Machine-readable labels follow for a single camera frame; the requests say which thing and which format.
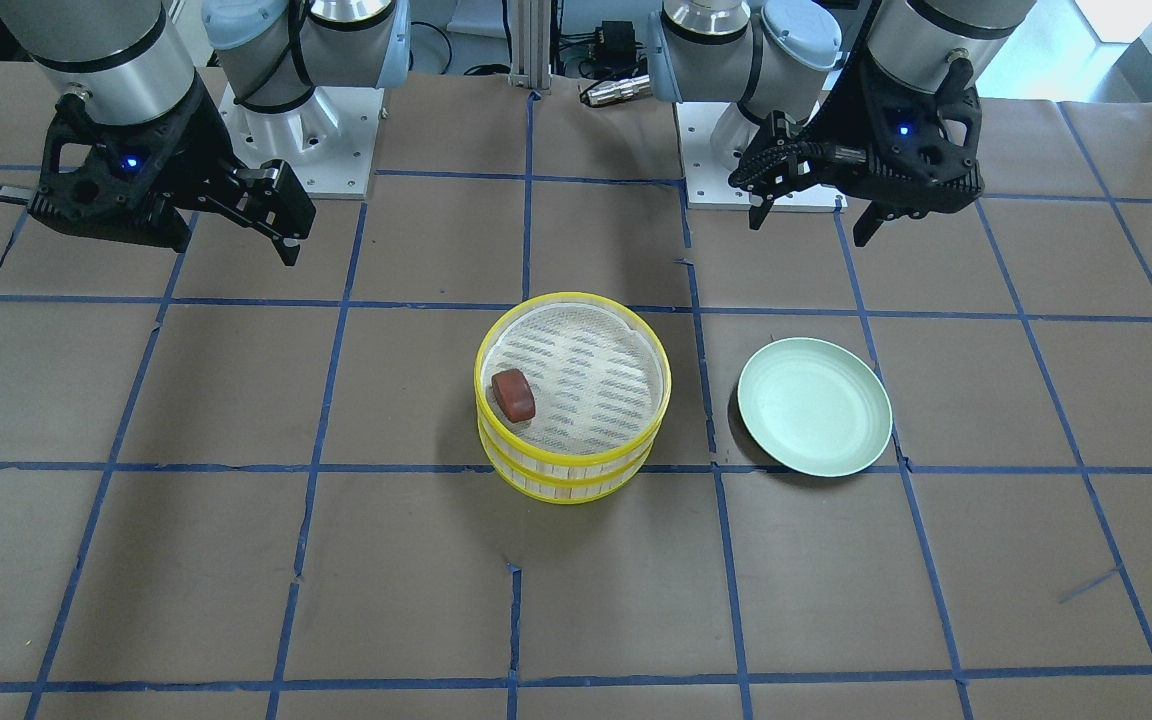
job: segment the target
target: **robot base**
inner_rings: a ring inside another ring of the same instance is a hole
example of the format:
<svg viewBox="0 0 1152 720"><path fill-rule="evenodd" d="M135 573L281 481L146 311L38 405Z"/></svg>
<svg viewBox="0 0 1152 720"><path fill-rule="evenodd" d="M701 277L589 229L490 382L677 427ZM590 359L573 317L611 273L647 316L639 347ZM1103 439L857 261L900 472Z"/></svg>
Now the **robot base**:
<svg viewBox="0 0 1152 720"><path fill-rule="evenodd" d="M264 135L275 138L274 146L270 147L253 138L252 119L248 116L253 114L234 105L233 88L225 88L220 114L223 115L225 129L229 131L234 154L252 168L273 158L287 160L310 197L365 200L385 93L376 88L319 88L317 92L324 97L306 103L303 113L302 109L294 109L262 118L265 122ZM313 118L310 118L311 109L314 111ZM289 137L297 138L300 145L301 136L306 135L305 128L312 124L325 126L314 134L321 136L320 141L314 137L300 152L285 147Z"/></svg>
<svg viewBox="0 0 1152 720"><path fill-rule="evenodd" d="M718 119L730 103L680 103L679 145L687 176L687 206L703 210L749 210L749 196L727 184L732 170L714 156L708 138ZM833 213L839 202L847 209L847 198L835 188L809 187L803 192L780 197L773 213Z"/></svg>

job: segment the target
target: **metal pole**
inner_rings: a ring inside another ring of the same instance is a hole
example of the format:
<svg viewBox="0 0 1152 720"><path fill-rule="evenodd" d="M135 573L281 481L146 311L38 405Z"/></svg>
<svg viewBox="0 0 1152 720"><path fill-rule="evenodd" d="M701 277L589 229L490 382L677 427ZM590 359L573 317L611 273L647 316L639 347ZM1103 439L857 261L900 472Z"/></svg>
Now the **metal pole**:
<svg viewBox="0 0 1152 720"><path fill-rule="evenodd" d="M507 0L509 18L509 83L550 91L550 0Z"/></svg>

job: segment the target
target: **robotic arm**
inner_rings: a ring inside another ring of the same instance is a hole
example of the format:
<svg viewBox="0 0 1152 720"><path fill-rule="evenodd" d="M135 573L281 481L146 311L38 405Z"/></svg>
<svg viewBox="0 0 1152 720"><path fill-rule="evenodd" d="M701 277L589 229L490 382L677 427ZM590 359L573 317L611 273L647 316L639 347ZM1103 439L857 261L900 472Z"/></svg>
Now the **robotic arm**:
<svg viewBox="0 0 1152 720"><path fill-rule="evenodd" d="M984 190L975 79L1034 0L874 0L819 113L841 33L810 0L664 0L652 88L669 101L730 101L713 143L749 192L750 228L776 197L829 184L870 202L864 247L884 222L956 213Z"/></svg>
<svg viewBox="0 0 1152 720"><path fill-rule="evenodd" d="M60 92L38 187L0 185L0 200L56 232L177 252L177 210L207 211L296 263L314 204L288 161L250 168L234 154L159 0L0 0L0 15ZM342 135L317 85L407 76L407 0L209 0L204 15L247 141L297 162ZM61 165L71 146L88 150L78 168Z"/></svg>

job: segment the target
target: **floor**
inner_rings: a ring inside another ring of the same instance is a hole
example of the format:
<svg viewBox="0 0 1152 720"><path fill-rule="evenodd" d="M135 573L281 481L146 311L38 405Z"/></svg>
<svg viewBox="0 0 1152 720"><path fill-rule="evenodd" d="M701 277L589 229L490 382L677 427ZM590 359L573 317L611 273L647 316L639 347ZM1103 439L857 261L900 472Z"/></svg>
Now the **floor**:
<svg viewBox="0 0 1152 720"><path fill-rule="evenodd" d="M412 76L295 270L0 205L0 719L1152 719L1152 106L987 101L988 195L854 250L859 204L685 210L668 106L575 96ZM0 65L0 182L52 100ZM577 507L473 429L488 326L558 290L675 376ZM886 382L864 473L741 427L790 336Z"/></svg>

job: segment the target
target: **light blue joint cap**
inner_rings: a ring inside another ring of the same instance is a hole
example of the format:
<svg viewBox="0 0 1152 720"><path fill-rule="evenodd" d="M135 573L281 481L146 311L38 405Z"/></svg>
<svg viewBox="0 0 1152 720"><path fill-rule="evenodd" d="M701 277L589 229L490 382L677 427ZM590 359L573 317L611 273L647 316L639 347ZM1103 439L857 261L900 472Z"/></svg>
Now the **light blue joint cap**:
<svg viewBox="0 0 1152 720"><path fill-rule="evenodd" d="M389 31L389 45L385 47L385 59L380 65L377 88L399 88L407 82L407 53L411 47L411 10L407 0L394 0L394 24Z"/></svg>
<svg viewBox="0 0 1152 720"><path fill-rule="evenodd" d="M842 31L829 10L812 0L767 0L763 24L776 45L817 70L833 69L842 48Z"/></svg>
<svg viewBox="0 0 1152 720"><path fill-rule="evenodd" d="M215 50L234 50L255 40L287 12L288 0L205 0L202 25Z"/></svg>
<svg viewBox="0 0 1152 720"><path fill-rule="evenodd" d="M679 78L673 74L669 44L660 24L660 13L652 13L647 23L647 75L652 78L652 96L665 103L682 103Z"/></svg>

